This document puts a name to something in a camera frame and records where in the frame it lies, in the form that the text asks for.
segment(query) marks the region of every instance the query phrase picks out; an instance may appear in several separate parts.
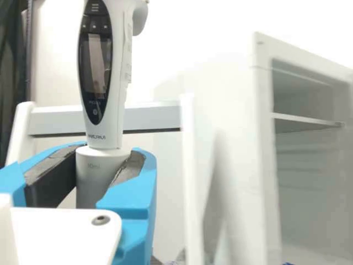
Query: white surface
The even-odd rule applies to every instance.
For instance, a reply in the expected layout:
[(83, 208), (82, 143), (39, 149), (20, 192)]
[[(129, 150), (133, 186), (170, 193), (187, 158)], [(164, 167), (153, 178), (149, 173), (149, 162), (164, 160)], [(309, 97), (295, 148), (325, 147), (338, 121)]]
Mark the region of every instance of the white surface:
[(202, 218), (197, 204), (194, 96), (181, 96), (186, 265), (204, 265)]
[[(99, 215), (110, 222), (92, 225)], [(109, 265), (121, 236), (112, 211), (11, 208), (11, 216), (20, 265)]]
[(28, 135), (31, 112), (34, 102), (24, 102), (16, 107), (10, 143), (6, 155), (6, 165), (23, 161), (35, 154), (34, 139)]
[(272, 113), (275, 119), (276, 133), (291, 133), (294, 131), (323, 130), (344, 126), (338, 121), (319, 120), (308, 117), (294, 116), (283, 113)]
[(95, 208), (131, 149), (76, 149), (76, 207)]
[(9, 194), (0, 194), (0, 264), (18, 265)]
[[(125, 107), (124, 130), (158, 130), (180, 127), (178, 102), (145, 102)], [(31, 112), (28, 134), (85, 132), (82, 106), (38, 107)]]

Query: white panel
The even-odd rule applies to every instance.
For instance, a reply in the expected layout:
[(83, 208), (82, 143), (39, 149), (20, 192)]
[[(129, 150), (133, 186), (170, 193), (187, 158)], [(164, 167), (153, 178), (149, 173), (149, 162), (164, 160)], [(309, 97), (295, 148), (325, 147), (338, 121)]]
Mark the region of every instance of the white panel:
[(10, 194), (0, 194), (0, 264), (18, 265)]
[[(180, 128), (178, 102), (150, 102), (126, 107), (124, 130)], [(75, 134), (85, 132), (82, 106), (41, 107), (31, 113), (29, 135)]]
[[(339, 129), (277, 135), (282, 235), (285, 246), (292, 246), (284, 261), (353, 264), (347, 136)], [(312, 254), (294, 258), (297, 249)]]
[[(93, 225), (101, 215), (110, 221)], [(121, 219), (112, 211), (11, 208), (11, 216), (23, 265), (109, 265), (121, 236)]]

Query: white plastic base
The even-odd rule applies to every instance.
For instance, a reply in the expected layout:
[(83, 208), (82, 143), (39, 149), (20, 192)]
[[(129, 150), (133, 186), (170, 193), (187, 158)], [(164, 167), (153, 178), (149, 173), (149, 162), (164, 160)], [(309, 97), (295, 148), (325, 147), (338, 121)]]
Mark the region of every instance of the white plastic base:
[(76, 149), (76, 207), (95, 208), (131, 150)]
[(0, 194), (0, 264), (109, 265), (121, 224), (112, 211), (12, 207)]

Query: white metal bar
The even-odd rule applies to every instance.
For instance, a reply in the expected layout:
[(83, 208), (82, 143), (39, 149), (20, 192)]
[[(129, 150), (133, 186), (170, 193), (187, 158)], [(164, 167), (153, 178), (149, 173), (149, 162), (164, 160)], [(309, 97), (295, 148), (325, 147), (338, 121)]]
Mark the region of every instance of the white metal bar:
[[(35, 108), (28, 134), (72, 135), (85, 132), (82, 106)], [(126, 106), (124, 131), (163, 131), (180, 128), (179, 102), (148, 102)]]
[(6, 165), (23, 161), (35, 153), (34, 138), (28, 135), (28, 126), (34, 102), (20, 103), (16, 107), (10, 143), (6, 156)]
[(272, 118), (275, 119), (276, 133), (322, 130), (328, 128), (339, 128), (344, 125), (338, 121), (313, 119), (283, 113), (272, 113)]

